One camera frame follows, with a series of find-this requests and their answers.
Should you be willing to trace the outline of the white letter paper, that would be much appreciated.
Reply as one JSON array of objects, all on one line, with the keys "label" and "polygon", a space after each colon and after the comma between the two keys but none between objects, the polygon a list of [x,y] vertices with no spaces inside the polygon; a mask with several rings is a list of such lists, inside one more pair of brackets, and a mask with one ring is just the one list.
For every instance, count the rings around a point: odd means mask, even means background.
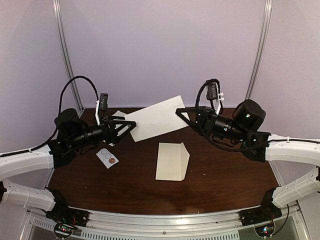
[{"label": "white letter paper", "polygon": [[136,123],[130,131],[135,142],[164,135],[188,126],[176,110],[185,108],[180,95],[125,115],[127,121]]}]

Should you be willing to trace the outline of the white paper sheet back left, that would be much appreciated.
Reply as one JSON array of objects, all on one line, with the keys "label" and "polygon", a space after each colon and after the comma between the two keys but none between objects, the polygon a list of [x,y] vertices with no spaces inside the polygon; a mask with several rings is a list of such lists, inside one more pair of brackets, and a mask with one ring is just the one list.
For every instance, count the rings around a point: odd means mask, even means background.
[{"label": "white paper sheet back left", "polygon": [[114,114],[112,114],[112,116],[115,117],[125,117],[127,114],[125,112],[122,112],[120,110],[117,110]]}]

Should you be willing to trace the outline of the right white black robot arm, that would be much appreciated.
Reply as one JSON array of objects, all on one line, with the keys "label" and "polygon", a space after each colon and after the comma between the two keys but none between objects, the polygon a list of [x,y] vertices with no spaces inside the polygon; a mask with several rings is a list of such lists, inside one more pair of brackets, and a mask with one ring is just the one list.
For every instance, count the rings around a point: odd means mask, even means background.
[{"label": "right white black robot arm", "polygon": [[259,131],[266,112],[253,100],[241,102],[232,117],[225,117],[207,106],[178,108],[175,112],[200,136],[216,148],[242,153],[255,162],[288,161],[313,165],[296,180],[268,190],[259,207],[241,212],[266,221],[281,216],[281,209],[291,202],[320,190],[320,142]]}]

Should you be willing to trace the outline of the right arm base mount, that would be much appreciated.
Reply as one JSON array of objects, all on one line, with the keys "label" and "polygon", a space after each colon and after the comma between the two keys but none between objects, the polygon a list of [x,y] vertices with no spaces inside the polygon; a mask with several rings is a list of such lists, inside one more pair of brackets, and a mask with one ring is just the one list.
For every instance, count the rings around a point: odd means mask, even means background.
[{"label": "right arm base mount", "polygon": [[260,206],[239,212],[242,226],[254,225],[255,233],[262,238],[270,238],[274,235],[276,232],[275,219],[281,216],[281,209],[267,198],[262,200]]}]

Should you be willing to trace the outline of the sticker sheet with wax seal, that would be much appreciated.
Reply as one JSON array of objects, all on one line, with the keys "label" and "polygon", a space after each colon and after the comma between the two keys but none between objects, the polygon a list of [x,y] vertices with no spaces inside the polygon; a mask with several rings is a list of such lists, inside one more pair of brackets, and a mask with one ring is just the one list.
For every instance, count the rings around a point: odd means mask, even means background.
[{"label": "sticker sheet with wax seal", "polygon": [[119,162],[119,160],[106,148],[102,148],[96,153],[96,156],[104,164],[104,166],[109,169]]}]

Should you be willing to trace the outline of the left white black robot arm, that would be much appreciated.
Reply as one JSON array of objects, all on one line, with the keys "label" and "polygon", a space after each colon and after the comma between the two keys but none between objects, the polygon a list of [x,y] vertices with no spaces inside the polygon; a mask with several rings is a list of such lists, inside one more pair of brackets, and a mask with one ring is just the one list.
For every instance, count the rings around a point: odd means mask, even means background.
[{"label": "left white black robot arm", "polygon": [[3,153],[0,156],[0,202],[40,209],[58,223],[78,225],[76,214],[64,196],[54,189],[36,189],[9,181],[10,177],[43,169],[57,169],[71,163],[83,148],[100,142],[119,143],[136,127],[135,121],[108,116],[94,125],[81,120],[77,111],[68,108],[54,120],[57,138],[41,146]]}]

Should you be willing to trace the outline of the left aluminium frame post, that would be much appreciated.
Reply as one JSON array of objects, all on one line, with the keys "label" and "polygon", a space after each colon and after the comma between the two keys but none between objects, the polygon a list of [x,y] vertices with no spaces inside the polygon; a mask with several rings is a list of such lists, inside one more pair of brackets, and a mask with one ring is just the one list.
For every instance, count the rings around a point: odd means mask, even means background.
[{"label": "left aluminium frame post", "polygon": [[[65,35],[64,25],[63,25],[61,3],[59,0],[52,0],[52,6],[53,6],[53,14],[54,14],[54,18],[57,26],[57,35],[60,43],[62,59],[65,66],[65,71],[66,71],[67,77],[69,79],[72,79],[74,77],[74,72],[73,72],[72,63],[71,63],[71,59],[68,51],[68,45],[67,45],[67,40],[66,40],[66,35]],[[83,107],[80,93],[75,80],[70,84],[70,88],[71,88],[73,98],[75,100],[76,109],[79,114],[82,114],[84,111],[84,107]]]}]

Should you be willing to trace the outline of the aluminium frame post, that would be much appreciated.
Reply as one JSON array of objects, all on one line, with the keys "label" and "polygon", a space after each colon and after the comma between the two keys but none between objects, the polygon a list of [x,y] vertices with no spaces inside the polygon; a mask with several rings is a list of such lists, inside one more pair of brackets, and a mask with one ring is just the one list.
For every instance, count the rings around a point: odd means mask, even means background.
[{"label": "aluminium frame post", "polygon": [[271,0],[264,1],[264,9],[263,9],[263,14],[262,14],[260,35],[259,35],[256,55],[255,55],[255,59],[253,62],[253,67],[252,67],[245,99],[250,99],[252,97],[252,94],[253,94],[253,91],[255,88],[255,84],[258,79],[258,74],[259,74],[259,70],[260,70],[260,66],[262,63],[263,54],[264,54],[264,50],[265,50],[265,46],[266,46],[266,42],[267,42],[267,38],[269,35],[269,30],[270,30],[270,24],[271,24],[271,19],[272,19],[272,10],[273,10],[272,6],[273,6],[273,4],[272,4]]},{"label": "aluminium frame post", "polygon": [[[66,40],[66,35],[65,35],[64,25],[63,25],[61,3],[59,0],[52,0],[52,6],[53,6],[53,14],[54,14],[54,18],[57,26],[57,35],[60,43],[62,59],[65,66],[65,71],[66,71],[67,77],[69,79],[72,79],[74,77],[74,72],[73,72],[72,63],[71,63],[71,59],[68,51],[68,45],[67,45],[67,40]],[[76,109],[79,114],[82,114],[84,111],[84,107],[83,107],[80,93],[75,80],[70,84],[70,88],[71,88],[73,98],[75,100]]]}]

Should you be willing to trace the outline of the cream paper envelope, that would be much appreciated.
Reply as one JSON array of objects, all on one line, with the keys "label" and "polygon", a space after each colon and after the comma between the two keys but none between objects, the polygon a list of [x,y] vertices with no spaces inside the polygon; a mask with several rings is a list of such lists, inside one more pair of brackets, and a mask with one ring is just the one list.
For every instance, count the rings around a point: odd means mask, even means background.
[{"label": "cream paper envelope", "polygon": [[158,145],[155,179],[183,181],[186,177],[190,154],[183,142]]}]

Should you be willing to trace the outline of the right aluminium frame post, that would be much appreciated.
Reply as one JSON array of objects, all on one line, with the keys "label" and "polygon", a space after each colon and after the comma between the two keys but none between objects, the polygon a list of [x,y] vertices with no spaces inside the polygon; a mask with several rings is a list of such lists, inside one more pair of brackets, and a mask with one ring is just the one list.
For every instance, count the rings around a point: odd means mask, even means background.
[{"label": "right aluminium frame post", "polygon": [[252,97],[252,94],[253,94],[253,91],[255,88],[255,84],[258,79],[258,74],[259,74],[259,70],[260,70],[260,66],[262,63],[263,54],[264,54],[264,50],[265,50],[265,46],[266,46],[266,42],[267,42],[267,38],[269,35],[269,30],[270,30],[270,24],[271,24],[271,19],[272,19],[272,10],[273,10],[272,6],[273,6],[273,4],[272,4],[271,0],[264,1],[264,9],[263,9],[263,14],[262,14],[260,35],[259,35],[256,55],[255,55],[255,59],[253,62],[253,67],[252,67],[245,99],[250,99]]}]

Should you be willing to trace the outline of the front aluminium rail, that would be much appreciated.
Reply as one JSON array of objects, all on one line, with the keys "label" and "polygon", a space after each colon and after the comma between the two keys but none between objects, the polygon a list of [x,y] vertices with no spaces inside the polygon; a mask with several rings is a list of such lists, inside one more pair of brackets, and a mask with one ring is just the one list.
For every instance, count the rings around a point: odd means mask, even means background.
[{"label": "front aluminium rail", "polygon": [[[298,202],[289,206],[287,220],[287,207],[282,208],[280,218],[273,220],[275,232],[283,226],[273,237],[261,237],[256,232],[258,227],[271,224],[270,221],[242,224],[240,211],[254,207],[171,215],[121,214],[72,207],[88,211],[88,220],[86,226],[77,226],[78,230],[65,240],[310,240]],[[55,225],[44,212],[28,208],[17,239],[64,240],[54,234]]]}]

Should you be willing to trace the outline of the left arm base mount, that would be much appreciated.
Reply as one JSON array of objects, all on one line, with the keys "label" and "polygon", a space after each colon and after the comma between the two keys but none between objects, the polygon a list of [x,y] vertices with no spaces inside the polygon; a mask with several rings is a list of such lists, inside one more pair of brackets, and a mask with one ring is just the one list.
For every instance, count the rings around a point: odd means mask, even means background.
[{"label": "left arm base mount", "polygon": [[89,220],[89,212],[86,210],[60,207],[52,211],[44,211],[45,216],[55,222],[53,233],[60,239],[69,238],[72,234],[80,233],[79,227],[86,227]]}]

